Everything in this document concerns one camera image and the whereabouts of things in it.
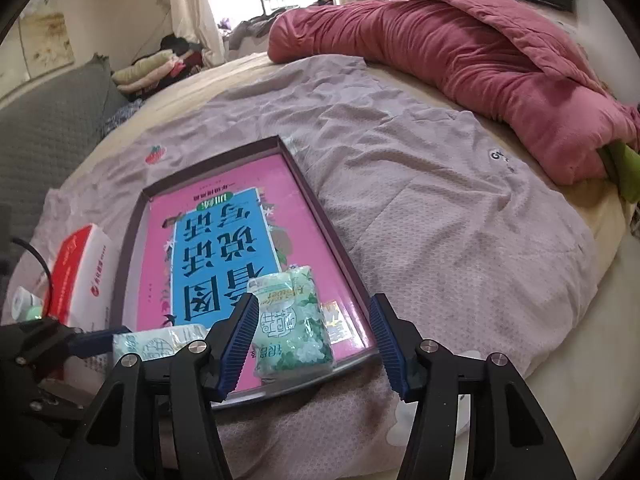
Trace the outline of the grey quilted headboard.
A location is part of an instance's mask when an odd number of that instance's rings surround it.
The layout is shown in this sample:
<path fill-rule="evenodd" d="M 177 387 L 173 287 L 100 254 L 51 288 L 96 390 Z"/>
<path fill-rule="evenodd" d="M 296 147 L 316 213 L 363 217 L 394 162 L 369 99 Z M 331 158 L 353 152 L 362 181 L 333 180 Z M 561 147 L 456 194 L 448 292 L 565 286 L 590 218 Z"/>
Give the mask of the grey quilted headboard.
<path fill-rule="evenodd" d="M 32 238 L 47 192 L 88 157 L 126 103 L 110 59 L 97 54 L 1 107 L 2 276 L 17 264 L 10 238 Z"/>

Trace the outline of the left cream curtain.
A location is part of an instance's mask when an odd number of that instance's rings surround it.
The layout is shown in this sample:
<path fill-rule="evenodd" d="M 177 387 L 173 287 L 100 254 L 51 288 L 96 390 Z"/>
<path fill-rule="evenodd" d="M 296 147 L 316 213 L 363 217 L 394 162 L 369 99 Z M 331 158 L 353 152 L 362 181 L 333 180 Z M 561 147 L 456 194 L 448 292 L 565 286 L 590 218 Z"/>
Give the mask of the left cream curtain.
<path fill-rule="evenodd" d="M 168 13 L 172 32 L 204 48 L 203 60 L 207 67 L 226 62 L 224 40 L 215 23 L 209 0 L 156 0 Z"/>

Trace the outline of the purple strawberry print blanket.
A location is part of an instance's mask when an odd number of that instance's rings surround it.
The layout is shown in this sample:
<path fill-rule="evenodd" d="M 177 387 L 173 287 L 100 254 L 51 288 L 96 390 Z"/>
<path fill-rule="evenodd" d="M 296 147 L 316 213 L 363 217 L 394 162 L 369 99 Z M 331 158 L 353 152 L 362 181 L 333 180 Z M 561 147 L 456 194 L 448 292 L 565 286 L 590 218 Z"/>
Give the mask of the purple strawberry print blanket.
<path fill-rule="evenodd" d="M 14 183 L 12 228 L 53 252 L 94 220 L 125 233 L 171 171 L 280 136 L 369 292 L 454 351 L 530 373 L 596 294 L 593 235 L 565 197 L 470 112 L 416 99 L 358 58 L 210 70 L 153 98 L 64 183 Z"/>

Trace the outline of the white round tin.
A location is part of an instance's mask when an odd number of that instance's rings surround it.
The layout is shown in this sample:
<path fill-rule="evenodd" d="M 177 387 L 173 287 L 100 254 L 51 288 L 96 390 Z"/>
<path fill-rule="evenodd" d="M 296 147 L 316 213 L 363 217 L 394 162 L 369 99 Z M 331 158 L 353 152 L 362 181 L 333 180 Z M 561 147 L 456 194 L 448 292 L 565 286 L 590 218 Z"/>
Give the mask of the white round tin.
<path fill-rule="evenodd" d="M 11 313 L 15 322 L 40 320 L 43 314 L 43 300 L 26 288 L 18 286 L 12 298 Z"/>

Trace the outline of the pink book tray box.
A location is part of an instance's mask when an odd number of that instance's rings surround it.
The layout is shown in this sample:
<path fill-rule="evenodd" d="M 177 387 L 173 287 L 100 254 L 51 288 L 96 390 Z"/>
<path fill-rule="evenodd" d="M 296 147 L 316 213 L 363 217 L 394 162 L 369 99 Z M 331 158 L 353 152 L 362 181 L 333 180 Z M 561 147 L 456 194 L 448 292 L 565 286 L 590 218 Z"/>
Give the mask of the pink book tray box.
<path fill-rule="evenodd" d="M 284 142 L 240 146 L 145 188 L 116 272 L 110 322 L 130 330 L 212 326 L 254 278 L 308 266 L 329 332 L 330 367 L 282 379 L 246 358 L 228 405 L 283 396 L 356 370 L 375 355 L 368 293 Z"/>

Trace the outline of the pink red quilt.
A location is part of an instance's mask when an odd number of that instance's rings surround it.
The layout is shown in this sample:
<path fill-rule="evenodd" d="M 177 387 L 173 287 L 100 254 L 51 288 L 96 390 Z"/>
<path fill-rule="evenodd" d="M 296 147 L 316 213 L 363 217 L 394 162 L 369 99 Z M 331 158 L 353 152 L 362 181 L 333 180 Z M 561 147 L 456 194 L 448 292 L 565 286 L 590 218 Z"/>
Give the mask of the pink red quilt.
<path fill-rule="evenodd" d="M 639 154 L 639 113 L 618 102 L 567 32 L 515 0 L 362 0 L 283 13 L 269 57 L 355 55 L 504 122 L 553 182 L 606 178 L 600 148 Z"/>

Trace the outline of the blue patterned cloth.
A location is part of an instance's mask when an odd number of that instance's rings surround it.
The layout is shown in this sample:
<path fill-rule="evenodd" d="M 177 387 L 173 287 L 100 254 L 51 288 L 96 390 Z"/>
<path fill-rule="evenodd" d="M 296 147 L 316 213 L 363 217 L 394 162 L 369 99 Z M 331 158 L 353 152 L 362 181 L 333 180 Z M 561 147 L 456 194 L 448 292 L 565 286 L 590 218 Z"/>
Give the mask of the blue patterned cloth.
<path fill-rule="evenodd" d="M 134 114 L 137 114 L 143 104 L 144 102 L 142 99 L 136 99 L 122 107 L 119 107 L 119 109 L 104 122 L 102 138 L 108 136 L 113 130 L 134 116 Z"/>

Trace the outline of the clothes pile on sill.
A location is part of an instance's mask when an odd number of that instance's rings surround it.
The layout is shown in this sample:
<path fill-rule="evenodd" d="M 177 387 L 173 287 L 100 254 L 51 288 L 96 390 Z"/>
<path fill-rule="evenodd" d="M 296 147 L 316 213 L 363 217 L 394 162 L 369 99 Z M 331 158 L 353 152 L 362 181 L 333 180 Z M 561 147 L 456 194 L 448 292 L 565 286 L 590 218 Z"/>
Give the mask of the clothes pile on sill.
<path fill-rule="evenodd" d="M 262 14 L 242 21 L 232 29 L 231 34 L 227 38 L 228 50 L 239 50 L 245 38 L 262 38 L 263 36 L 267 36 L 276 19 L 288 10 L 292 10 L 292 6 L 285 6 L 270 14 Z"/>

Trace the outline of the wall painting panels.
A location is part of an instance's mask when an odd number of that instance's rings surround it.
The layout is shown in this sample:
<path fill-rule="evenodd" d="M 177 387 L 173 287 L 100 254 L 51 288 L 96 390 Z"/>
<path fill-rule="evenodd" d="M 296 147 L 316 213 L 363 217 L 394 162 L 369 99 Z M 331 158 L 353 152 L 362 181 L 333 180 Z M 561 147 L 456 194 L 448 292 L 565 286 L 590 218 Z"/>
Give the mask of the wall painting panels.
<path fill-rule="evenodd" d="M 74 63 L 58 0 L 30 0 L 1 43 L 1 96 Z"/>

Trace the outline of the green pillow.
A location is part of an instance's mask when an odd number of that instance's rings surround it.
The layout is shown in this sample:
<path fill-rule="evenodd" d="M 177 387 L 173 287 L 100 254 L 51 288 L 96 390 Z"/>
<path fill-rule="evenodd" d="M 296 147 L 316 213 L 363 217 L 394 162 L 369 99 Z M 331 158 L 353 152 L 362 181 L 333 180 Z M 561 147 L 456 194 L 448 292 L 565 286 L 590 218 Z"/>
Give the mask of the green pillow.
<path fill-rule="evenodd" d="M 638 203 L 640 197 L 640 156 L 620 140 L 600 148 L 608 178 L 614 182 L 620 196 L 628 203 Z"/>

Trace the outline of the green tissue packet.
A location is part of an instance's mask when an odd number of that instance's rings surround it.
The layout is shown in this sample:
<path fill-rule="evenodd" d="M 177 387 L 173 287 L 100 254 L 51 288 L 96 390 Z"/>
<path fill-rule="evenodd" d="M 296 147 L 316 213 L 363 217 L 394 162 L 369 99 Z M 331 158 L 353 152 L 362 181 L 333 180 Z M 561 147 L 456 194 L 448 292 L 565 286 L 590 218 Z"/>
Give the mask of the green tissue packet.
<path fill-rule="evenodd" d="M 310 266 L 252 278 L 247 291 L 259 304 L 254 375 L 275 382 L 324 372 L 334 355 Z"/>
<path fill-rule="evenodd" d="M 113 337 L 114 361 L 129 353 L 137 354 L 142 361 L 174 356 L 192 341 L 204 340 L 207 333 L 208 329 L 201 324 L 188 324 L 118 334 Z"/>

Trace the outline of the red tissue pack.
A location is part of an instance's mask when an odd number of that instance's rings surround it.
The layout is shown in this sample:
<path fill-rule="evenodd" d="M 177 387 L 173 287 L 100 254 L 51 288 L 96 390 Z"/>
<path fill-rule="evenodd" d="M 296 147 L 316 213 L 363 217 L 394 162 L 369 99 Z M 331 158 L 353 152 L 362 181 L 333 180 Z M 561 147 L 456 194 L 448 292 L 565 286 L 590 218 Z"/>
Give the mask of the red tissue pack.
<path fill-rule="evenodd" d="M 93 223 L 63 240 L 51 272 L 47 314 L 86 333 L 110 326 L 119 250 Z"/>

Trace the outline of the folded blankets stack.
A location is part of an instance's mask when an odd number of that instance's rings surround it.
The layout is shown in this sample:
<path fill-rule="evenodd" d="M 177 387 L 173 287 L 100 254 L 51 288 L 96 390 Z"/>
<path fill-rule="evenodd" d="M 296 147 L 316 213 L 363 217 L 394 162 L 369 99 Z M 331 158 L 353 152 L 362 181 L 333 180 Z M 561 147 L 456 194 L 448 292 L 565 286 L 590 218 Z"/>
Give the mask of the folded blankets stack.
<path fill-rule="evenodd" d="M 120 93 L 130 96 L 157 84 L 175 68 L 183 68 L 183 65 L 183 60 L 173 50 L 161 50 L 118 70 L 112 75 L 112 81 Z"/>

